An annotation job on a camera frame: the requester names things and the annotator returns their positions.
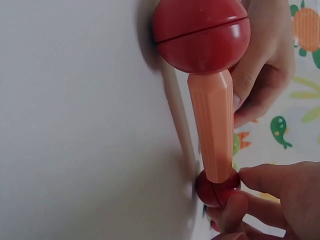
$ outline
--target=small red ball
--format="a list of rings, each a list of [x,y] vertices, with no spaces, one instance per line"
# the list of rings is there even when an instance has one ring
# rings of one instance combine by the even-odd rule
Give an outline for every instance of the small red ball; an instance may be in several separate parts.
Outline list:
[[[230,178],[223,183],[212,183],[205,171],[202,171],[196,179],[195,189],[200,200],[212,208],[220,208],[226,205],[228,199],[236,193],[241,181],[238,173],[234,170]]]

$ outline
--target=green fish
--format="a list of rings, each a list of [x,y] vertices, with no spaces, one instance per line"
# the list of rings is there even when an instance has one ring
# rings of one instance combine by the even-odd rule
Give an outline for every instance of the green fish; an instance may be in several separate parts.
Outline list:
[[[283,145],[284,149],[287,149],[288,147],[292,147],[292,144],[289,142],[286,142],[284,140],[284,135],[288,132],[287,123],[284,117],[282,116],[276,116],[274,119],[272,119],[270,124],[271,132],[274,137],[274,139],[281,145]]]

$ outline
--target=fingernail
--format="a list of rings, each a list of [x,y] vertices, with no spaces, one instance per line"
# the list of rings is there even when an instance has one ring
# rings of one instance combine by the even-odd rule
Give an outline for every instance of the fingernail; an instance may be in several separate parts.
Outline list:
[[[235,113],[238,109],[240,105],[240,97],[236,94],[233,94],[233,112]]]

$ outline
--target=cartoon fish print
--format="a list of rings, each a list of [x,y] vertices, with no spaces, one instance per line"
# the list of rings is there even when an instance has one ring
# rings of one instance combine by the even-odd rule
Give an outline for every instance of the cartoon fish print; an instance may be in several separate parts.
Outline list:
[[[241,149],[245,149],[251,145],[251,142],[244,141],[250,135],[249,132],[234,133],[233,135],[233,155],[236,155]]]
[[[292,147],[292,144],[284,140],[284,135],[289,131],[287,128],[286,120],[283,116],[276,116],[270,124],[271,132],[274,139],[281,145],[284,149]]]

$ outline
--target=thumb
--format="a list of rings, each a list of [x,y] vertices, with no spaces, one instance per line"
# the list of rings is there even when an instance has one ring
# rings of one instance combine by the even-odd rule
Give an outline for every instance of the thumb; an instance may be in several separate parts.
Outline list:
[[[246,236],[242,232],[231,233],[231,234],[220,234],[212,240],[246,240]]]
[[[268,60],[262,47],[251,42],[231,73],[233,79],[233,107],[237,111],[249,96],[255,81]]]

